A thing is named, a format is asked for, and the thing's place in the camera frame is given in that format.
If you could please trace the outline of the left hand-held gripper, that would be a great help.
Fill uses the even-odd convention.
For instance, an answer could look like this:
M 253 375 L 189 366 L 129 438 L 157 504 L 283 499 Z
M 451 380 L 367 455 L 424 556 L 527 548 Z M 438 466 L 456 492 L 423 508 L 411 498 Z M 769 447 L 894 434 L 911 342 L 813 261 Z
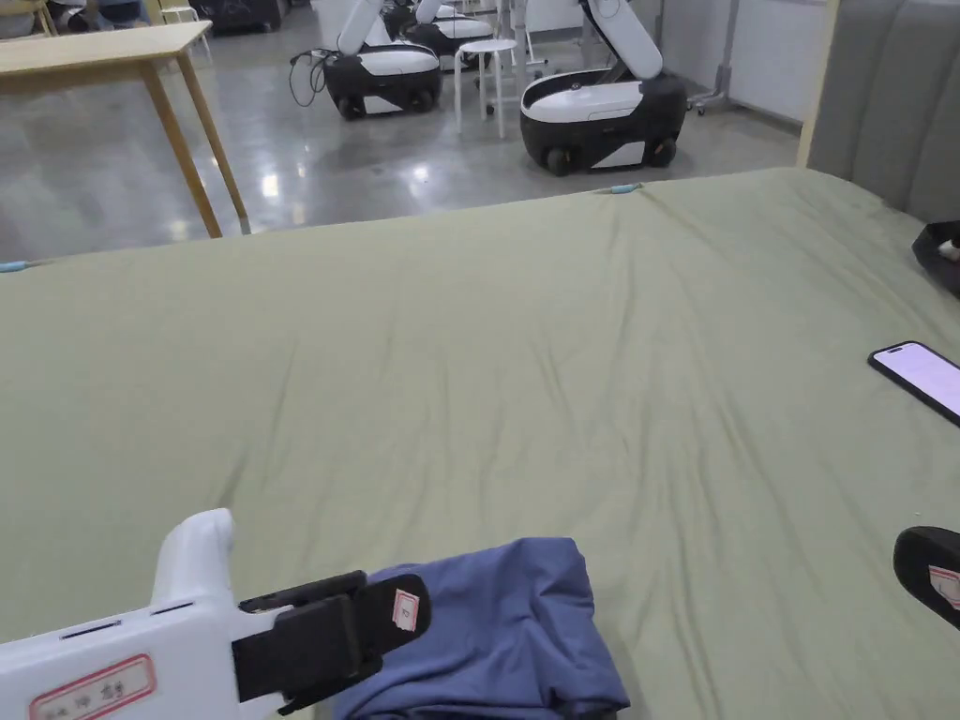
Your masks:
M 149 604 L 3 645 L 5 719 L 274 719 L 382 665 L 381 598 L 364 576 L 278 592 L 252 610 L 231 583 L 233 518 L 179 523 Z

